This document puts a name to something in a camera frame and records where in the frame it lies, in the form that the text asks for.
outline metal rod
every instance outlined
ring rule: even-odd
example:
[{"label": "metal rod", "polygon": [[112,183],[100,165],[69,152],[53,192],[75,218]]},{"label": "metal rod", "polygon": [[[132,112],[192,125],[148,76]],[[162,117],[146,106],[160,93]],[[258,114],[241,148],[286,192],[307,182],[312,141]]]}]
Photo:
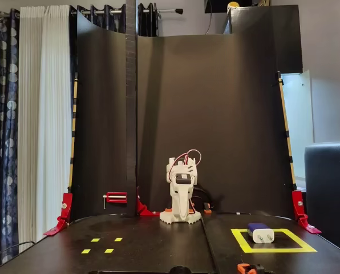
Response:
[{"label": "metal rod", "polygon": [[[181,9],[163,9],[163,10],[157,10],[158,13],[179,13],[178,11],[181,10]],[[111,14],[120,14],[122,11],[121,10],[111,10],[110,13]],[[144,13],[149,13],[149,10],[146,9],[146,10],[143,10]],[[82,14],[90,14],[91,12],[89,10],[87,11],[82,11],[81,12]],[[94,11],[95,14],[104,14],[104,11],[103,10],[97,10],[97,11]]]},{"label": "metal rod", "polygon": [[109,195],[108,198],[109,199],[125,199],[126,196]]},{"label": "metal rod", "polygon": [[[122,11],[121,10],[111,10],[110,13],[111,14],[120,14]],[[149,13],[148,9],[143,10],[144,13]],[[158,13],[178,13],[178,14],[183,14],[183,9],[162,9],[162,10],[157,10]],[[90,14],[91,12],[89,10],[87,11],[82,11],[82,14]],[[97,10],[94,11],[95,14],[104,14],[103,10]],[[71,13],[72,15],[77,14],[76,11],[73,11]],[[7,18],[10,17],[9,13],[0,13],[0,20],[2,18]],[[19,13],[15,13],[15,17],[17,17],[19,19]]]}]

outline yellow striped edge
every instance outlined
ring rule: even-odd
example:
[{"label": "yellow striped edge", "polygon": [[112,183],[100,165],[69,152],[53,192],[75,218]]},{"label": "yellow striped edge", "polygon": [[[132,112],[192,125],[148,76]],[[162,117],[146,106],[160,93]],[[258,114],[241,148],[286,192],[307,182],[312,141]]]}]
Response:
[{"label": "yellow striped edge", "polygon": [[[74,99],[76,100],[76,97],[78,96],[78,79],[75,78],[74,80]],[[75,114],[76,114],[76,103],[74,101],[74,105],[72,107],[72,133],[75,133],[75,129],[76,129],[76,118],[75,118]],[[73,137],[71,137],[71,159],[70,159],[70,177],[68,180],[68,186],[71,187],[72,186],[72,170],[74,169],[74,148],[75,148],[75,137],[73,135]]]},{"label": "yellow striped edge", "polygon": [[288,229],[280,228],[273,229],[274,232],[283,232],[294,240],[301,248],[251,248],[248,242],[245,240],[241,232],[247,232],[247,229],[231,229],[233,236],[236,238],[241,249],[245,253],[306,253],[317,252],[313,247],[308,245],[305,241],[299,238],[296,234],[292,233]]},{"label": "yellow striped edge", "polygon": [[[285,124],[285,132],[289,131],[288,129],[288,120],[286,117],[286,110],[285,110],[285,102],[284,102],[284,93],[283,93],[283,83],[282,83],[282,78],[279,78],[279,89],[280,89],[280,96],[282,99],[282,106],[283,106],[283,115],[284,115],[284,124]],[[288,152],[289,152],[289,156],[292,156],[292,146],[290,145],[290,138],[287,137],[286,138],[287,143],[288,143]],[[290,169],[292,171],[292,181],[293,184],[296,184],[296,177],[294,176],[294,167],[293,167],[293,163],[290,163]]]}]

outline yellow tape square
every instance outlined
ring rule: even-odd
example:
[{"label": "yellow tape square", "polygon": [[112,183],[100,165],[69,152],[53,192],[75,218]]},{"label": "yellow tape square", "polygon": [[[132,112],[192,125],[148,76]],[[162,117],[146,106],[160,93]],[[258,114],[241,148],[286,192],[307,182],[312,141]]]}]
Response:
[{"label": "yellow tape square", "polygon": [[305,252],[317,252],[308,243],[299,238],[296,234],[292,233],[288,229],[280,228],[273,229],[274,232],[283,232],[294,240],[301,248],[251,248],[248,242],[245,240],[241,232],[247,232],[247,229],[231,229],[233,236],[236,238],[238,244],[245,253],[305,253]]}]

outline black table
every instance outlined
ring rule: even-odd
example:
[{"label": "black table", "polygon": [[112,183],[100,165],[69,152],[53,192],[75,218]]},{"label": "black table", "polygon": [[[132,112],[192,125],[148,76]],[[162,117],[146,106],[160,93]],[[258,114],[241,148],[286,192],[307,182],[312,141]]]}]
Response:
[{"label": "black table", "polygon": [[[82,254],[84,249],[89,253]],[[168,225],[159,217],[100,215],[46,237],[0,267],[9,274],[84,274],[91,271],[168,272],[186,265],[192,272],[214,270],[202,223]]]},{"label": "black table", "polygon": [[[231,229],[244,229],[251,222],[288,229],[317,252],[244,253]],[[269,247],[300,248],[287,238],[276,233],[276,242]],[[90,249],[89,253],[82,254],[85,249]],[[294,221],[273,216],[213,213],[192,225],[167,225],[158,217],[101,215],[78,221],[43,239],[2,265],[0,273],[166,273],[184,265],[194,273],[236,274],[239,263],[262,264],[276,274],[340,274],[340,249]]]},{"label": "black table", "polygon": [[[245,229],[248,223],[259,222],[272,229],[288,229],[317,252],[244,253],[231,229]],[[276,274],[340,274],[340,249],[324,238],[305,231],[295,221],[265,215],[212,214],[203,216],[203,223],[218,273],[236,273],[234,269],[237,264],[248,263],[261,264],[266,270]],[[275,244],[269,244],[269,247],[276,248],[275,250],[301,248],[292,239],[286,238],[286,235],[276,234]],[[258,248],[258,245],[260,244],[255,244],[253,248]]]}]

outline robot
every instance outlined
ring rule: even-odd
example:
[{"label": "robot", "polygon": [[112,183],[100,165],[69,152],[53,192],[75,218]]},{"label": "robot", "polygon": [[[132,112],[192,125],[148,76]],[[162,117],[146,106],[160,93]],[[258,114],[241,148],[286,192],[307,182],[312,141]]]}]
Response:
[{"label": "robot", "polygon": [[170,184],[172,209],[161,212],[160,220],[167,224],[174,222],[193,224],[199,221],[200,213],[193,206],[193,209],[189,209],[189,201],[198,177],[195,159],[188,158],[185,163],[170,158],[166,172],[167,182]]}]

